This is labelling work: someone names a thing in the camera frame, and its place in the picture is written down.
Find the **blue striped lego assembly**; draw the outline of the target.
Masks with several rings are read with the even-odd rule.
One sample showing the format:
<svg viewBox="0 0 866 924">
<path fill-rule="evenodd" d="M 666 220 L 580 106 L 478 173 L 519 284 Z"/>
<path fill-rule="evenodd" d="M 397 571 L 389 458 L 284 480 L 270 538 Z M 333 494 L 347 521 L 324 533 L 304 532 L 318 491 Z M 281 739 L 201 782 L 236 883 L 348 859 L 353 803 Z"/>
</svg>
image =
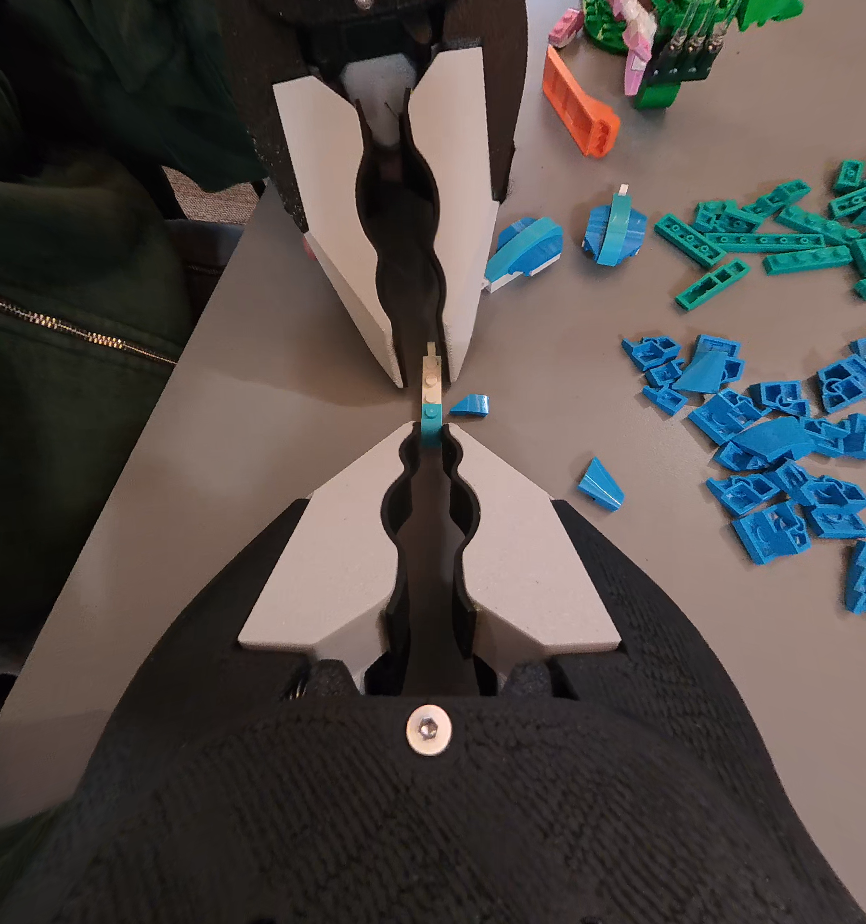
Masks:
<svg viewBox="0 0 866 924">
<path fill-rule="evenodd" d="M 582 249 L 597 265 L 617 267 L 639 253 L 647 222 L 647 216 L 633 207 L 629 185 L 622 184 L 609 205 L 591 210 Z"/>
</svg>

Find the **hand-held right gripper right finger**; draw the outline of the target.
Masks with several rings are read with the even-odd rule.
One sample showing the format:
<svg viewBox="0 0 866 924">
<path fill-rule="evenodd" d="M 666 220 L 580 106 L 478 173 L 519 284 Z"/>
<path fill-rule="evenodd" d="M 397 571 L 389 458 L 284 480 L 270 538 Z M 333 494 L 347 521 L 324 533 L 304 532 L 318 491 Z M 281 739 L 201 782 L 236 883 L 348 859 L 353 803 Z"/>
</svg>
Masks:
<svg viewBox="0 0 866 924">
<path fill-rule="evenodd" d="M 454 555 L 452 626 L 478 691 L 512 669 L 621 642 L 549 493 L 455 424 L 443 428 Z"/>
</svg>

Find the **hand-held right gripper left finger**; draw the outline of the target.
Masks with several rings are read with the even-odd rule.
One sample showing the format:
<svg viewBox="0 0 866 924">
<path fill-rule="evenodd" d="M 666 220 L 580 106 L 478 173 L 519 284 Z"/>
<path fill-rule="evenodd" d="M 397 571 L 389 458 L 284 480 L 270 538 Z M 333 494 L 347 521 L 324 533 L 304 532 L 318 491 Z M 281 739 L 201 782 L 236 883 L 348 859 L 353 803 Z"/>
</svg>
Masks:
<svg viewBox="0 0 866 924">
<path fill-rule="evenodd" d="M 310 495 L 240 631 L 244 649 L 338 661 L 361 693 L 401 691 L 411 628 L 399 534 L 419 461 L 407 422 Z"/>
</svg>

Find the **pile of green lego plates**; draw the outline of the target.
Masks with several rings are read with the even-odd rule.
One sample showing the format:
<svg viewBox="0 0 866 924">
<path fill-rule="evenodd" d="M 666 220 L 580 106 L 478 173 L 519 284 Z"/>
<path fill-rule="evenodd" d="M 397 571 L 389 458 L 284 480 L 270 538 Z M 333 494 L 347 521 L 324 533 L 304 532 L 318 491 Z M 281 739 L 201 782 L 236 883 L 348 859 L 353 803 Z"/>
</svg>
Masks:
<svg viewBox="0 0 866 924">
<path fill-rule="evenodd" d="M 752 202 L 699 202 L 693 220 L 664 214 L 655 234 L 703 273 L 674 297 L 691 312 L 744 278 L 754 259 L 768 276 L 849 268 L 853 291 L 866 302 L 866 162 L 848 159 L 831 183 L 821 210 L 802 201 L 811 193 L 801 179 L 787 181 Z"/>
</svg>

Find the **person's dark trousers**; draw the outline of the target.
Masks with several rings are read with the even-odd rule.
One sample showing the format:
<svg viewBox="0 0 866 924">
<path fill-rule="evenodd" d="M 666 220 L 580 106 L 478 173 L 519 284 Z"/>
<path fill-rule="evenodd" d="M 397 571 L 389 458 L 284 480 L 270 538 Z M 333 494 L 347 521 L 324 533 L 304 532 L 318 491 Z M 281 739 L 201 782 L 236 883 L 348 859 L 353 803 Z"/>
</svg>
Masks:
<svg viewBox="0 0 866 924">
<path fill-rule="evenodd" d="M 165 221 L 170 240 L 181 260 L 194 322 L 203 314 L 244 231 L 244 225 L 196 221 Z"/>
</svg>

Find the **green and pink lego model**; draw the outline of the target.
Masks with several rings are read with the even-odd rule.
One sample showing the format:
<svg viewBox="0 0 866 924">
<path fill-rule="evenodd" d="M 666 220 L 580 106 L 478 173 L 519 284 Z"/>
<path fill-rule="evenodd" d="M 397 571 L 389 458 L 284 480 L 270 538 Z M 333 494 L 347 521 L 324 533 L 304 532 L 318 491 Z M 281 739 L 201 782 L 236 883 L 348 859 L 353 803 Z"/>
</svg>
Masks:
<svg viewBox="0 0 866 924">
<path fill-rule="evenodd" d="M 666 109 L 686 83 L 708 78 L 732 25 L 739 31 L 800 16 L 802 1 L 584 1 L 584 32 L 625 56 L 624 95 Z"/>
</svg>

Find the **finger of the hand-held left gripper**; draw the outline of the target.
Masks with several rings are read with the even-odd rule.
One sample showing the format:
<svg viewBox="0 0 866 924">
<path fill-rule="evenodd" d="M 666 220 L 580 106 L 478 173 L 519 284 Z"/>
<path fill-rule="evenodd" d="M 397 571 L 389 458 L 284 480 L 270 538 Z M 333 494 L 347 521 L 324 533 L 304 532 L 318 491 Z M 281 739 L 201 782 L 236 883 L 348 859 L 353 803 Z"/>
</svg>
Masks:
<svg viewBox="0 0 866 924">
<path fill-rule="evenodd" d="M 473 338 L 496 224 L 492 197 L 484 55 L 481 47 L 439 52 L 406 104 L 411 140 L 435 187 L 434 254 L 444 294 L 439 313 L 450 383 Z"/>
<path fill-rule="evenodd" d="M 365 144 L 359 112 L 318 77 L 276 83 L 273 93 L 300 193 L 309 243 L 375 360 L 405 385 L 390 317 L 378 295 L 378 255 L 357 207 Z"/>
</svg>

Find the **pile of blue lego slopes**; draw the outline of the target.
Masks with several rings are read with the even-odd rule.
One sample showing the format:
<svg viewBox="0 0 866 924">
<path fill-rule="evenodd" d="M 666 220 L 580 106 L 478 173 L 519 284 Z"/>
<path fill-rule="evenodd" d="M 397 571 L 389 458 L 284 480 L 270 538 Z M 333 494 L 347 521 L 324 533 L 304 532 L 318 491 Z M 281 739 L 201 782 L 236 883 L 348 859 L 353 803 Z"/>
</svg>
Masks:
<svg viewBox="0 0 866 924">
<path fill-rule="evenodd" d="M 866 616 L 866 490 L 828 473 L 811 472 L 808 456 L 866 462 L 866 414 L 817 417 L 801 381 L 771 380 L 734 389 L 744 371 L 739 341 L 700 334 L 688 358 L 670 337 L 624 339 L 625 355 L 641 373 L 644 397 L 675 416 L 690 397 L 702 403 L 687 421 L 713 445 L 726 472 L 708 478 L 707 491 L 754 565 L 764 566 L 811 548 L 812 539 L 852 545 L 843 605 Z M 817 375 L 822 410 L 847 410 L 866 400 L 866 337 Z"/>
</svg>

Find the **person's left forearm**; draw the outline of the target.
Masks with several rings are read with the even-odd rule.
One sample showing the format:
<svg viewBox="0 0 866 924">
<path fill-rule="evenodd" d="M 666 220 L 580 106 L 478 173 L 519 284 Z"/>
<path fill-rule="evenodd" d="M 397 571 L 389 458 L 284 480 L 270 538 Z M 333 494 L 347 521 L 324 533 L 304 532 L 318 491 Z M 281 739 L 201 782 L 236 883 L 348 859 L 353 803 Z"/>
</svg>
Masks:
<svg viewBox="0 0 866 924">
<path fill-rule="evenodd" d="M 210 1 L 7 2 L 104 144 L 206 191 L 265 178 Z"/>
</svg>

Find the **person in green hoodie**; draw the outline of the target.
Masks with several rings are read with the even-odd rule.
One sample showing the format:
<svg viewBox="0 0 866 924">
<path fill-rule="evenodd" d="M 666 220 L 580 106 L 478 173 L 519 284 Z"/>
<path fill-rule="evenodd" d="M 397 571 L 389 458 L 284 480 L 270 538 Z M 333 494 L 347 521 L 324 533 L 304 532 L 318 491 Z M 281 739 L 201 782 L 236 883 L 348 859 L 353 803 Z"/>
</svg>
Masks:
<svg viewBox="0 0 866 924">
<path fill-rule="evenodd" d="M 0 36 L 0 645 L 46 620 L 195 325 L 164 219 Z"/>
</svg>

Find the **blue and white lego assembly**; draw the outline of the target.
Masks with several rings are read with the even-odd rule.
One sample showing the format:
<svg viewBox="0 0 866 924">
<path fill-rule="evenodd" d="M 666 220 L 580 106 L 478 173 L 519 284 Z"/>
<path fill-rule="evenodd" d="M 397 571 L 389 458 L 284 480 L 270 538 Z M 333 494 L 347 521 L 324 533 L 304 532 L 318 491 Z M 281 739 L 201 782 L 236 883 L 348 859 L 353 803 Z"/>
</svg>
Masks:
<svg viewBox="0 0 866 924">
<path fill-rule="evenodd" d="M 523 217 L 508 225 L 486 263 L 483 290 L 492 294 L 520 276 L 533 277 L 560 259 L 563 243 L 562 227 L 549 217 Z"/>
</svg>

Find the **orange brick separator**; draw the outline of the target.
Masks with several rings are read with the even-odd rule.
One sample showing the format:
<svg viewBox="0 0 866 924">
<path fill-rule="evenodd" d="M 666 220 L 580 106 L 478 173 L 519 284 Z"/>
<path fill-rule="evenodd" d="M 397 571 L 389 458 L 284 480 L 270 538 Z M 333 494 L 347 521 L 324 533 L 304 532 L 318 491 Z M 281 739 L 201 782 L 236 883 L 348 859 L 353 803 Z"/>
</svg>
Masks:
<svg viewBox="0 0 866 924">
<path fill-rule="evenodd" d="M 584 156 L 603 158 L 611 153 L 620 132 L 619 116 L 582 89 L 551 45 L 545 52 L 542 91 Z"/>
</svg>

